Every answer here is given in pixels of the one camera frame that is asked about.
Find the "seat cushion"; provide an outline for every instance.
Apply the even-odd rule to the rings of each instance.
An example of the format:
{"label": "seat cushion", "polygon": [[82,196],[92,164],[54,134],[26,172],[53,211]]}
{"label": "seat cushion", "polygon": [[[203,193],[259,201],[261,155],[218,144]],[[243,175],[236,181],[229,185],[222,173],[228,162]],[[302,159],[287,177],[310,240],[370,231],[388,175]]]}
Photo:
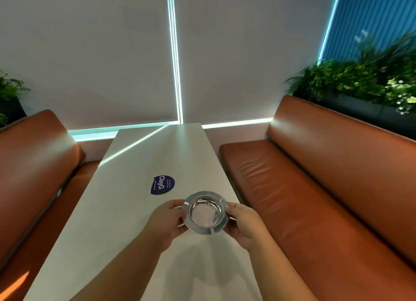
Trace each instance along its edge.
{"label": "seat cushion", "polygon": [[0,300],[21,301],[94,175],[99,162],[81,166],[0,275]]}
{"label": "seat cushion", "polygon": [[270,141],[222,145],[220,154],[320,301],[416,300],[416,272]]}
{"label": "seat cushion", "polygon": [[285,96],[267,135],[416,265],[416,142]]}
{"label": "seat cushion", "polygon": [[84,156],[50,110],[0,130],[0,271]]}

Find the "white powder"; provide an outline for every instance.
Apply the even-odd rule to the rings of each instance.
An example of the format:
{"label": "white powder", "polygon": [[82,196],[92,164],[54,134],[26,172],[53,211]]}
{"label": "white powder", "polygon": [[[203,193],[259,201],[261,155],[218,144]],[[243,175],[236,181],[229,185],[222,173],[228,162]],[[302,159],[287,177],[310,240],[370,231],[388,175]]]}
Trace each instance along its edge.
{"label": "white powder", "polygon": [[212,227],[216,212],[217,210],[209,204],[197,204],[192,211],[192,221],[200,227]]}

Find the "green plant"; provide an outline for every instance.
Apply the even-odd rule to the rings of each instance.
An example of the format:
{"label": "green plant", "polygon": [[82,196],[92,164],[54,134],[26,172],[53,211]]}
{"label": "green plant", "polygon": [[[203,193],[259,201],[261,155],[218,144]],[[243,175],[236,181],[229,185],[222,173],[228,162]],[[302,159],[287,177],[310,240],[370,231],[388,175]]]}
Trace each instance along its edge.
{"label": "green plant", "polygon": [[416,33],[406,33],[378,52],[372,38],[362,31],[355,37],[356,60],[329,60],[306,67],[293,81],[289,92],[308,90],[320,99],[327,93],[343,94],[372,103],[393,106],[401,113],[416,111]]}
{"label": "green plant", "polygon": [[[0,69],[0,100],[18,100],[23,92],[29,92],[30,89],[25,87],[24,82],[16,79],[8,79],[7,73]],[[0,125],[6,125],[7,116],[0,113]]]}

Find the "backrest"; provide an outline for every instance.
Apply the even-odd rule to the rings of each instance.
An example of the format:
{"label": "backrest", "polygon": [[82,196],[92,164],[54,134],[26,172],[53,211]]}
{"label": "backrest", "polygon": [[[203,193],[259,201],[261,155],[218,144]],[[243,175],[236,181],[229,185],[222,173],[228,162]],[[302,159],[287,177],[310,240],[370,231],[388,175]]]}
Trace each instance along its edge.
{"label": "backrest", "polygon": [[415,141],[288,95],[267,135],[416,264]]}
{"label": "backrest", "polygon": [[0,269],[84,157],[50,110],[0,130]]}

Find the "blue wall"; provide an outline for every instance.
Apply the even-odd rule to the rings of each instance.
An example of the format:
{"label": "blue wall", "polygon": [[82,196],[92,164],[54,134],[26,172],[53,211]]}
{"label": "blue wall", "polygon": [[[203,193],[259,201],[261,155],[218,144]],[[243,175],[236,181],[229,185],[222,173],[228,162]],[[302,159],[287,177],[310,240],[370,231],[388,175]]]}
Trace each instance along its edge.
{"label": "blue wall", "polygon": [[357,56],[354,36],[366,30],[382,50],[408,30],[416,30],[416,0],[339,0],[322,59]]}

